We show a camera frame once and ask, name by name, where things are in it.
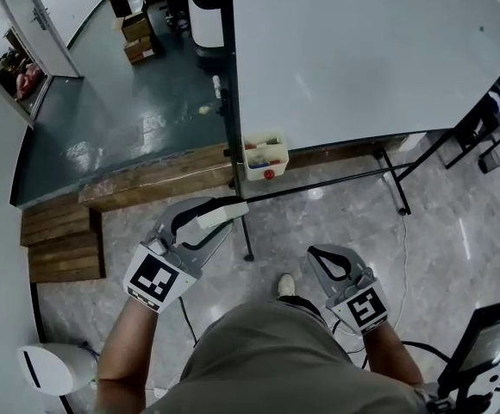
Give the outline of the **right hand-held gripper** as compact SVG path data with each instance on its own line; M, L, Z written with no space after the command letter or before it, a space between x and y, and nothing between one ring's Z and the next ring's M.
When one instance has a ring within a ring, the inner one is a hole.
M331 296L326 307L352 332L363 336L387 321L388 299L371 268L338 291L345 279L363 269L363 260L354 250L334 244L313 245L307 250L307 260L323 290Z

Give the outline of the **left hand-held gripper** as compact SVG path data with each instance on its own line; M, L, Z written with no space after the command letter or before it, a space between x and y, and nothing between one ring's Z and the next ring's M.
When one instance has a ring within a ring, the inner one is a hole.
M170 204L134 252L123 279L124 291L160 313L202 276L203 266L233 228L227 218L202 229L193 219L238 204L237 196L200 197Z

